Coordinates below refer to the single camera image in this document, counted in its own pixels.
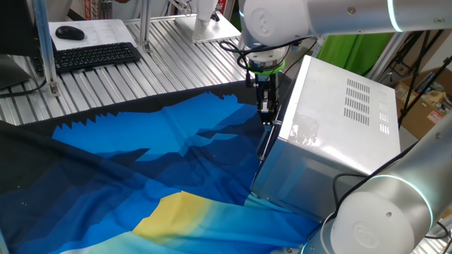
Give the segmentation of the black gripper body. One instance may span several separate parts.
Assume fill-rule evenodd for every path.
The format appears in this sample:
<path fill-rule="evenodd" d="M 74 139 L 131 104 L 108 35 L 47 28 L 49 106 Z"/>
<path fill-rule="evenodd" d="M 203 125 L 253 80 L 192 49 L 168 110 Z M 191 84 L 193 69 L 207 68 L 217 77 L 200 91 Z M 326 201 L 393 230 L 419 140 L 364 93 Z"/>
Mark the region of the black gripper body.
<path fill-rule="evenodd" d="M 278 74 L 273 73 L 270 75 L 255 75 L 256 84 L 256 98 L 258 104 L 263 100 L 268 100 L 274 104 L 278 103 Z"/>

